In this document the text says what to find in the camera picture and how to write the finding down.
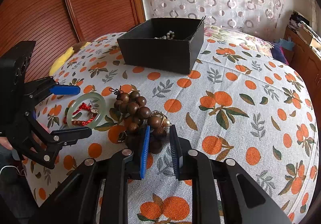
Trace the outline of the person's left hand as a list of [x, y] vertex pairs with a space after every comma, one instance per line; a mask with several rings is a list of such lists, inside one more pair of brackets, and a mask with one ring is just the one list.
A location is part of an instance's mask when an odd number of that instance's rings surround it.
[[6, 148], [7, 150], [12, 150], [13, 147], [12, 145], [9, 143], [8, 139], [6, 137], [0, 137], [0, 144]]

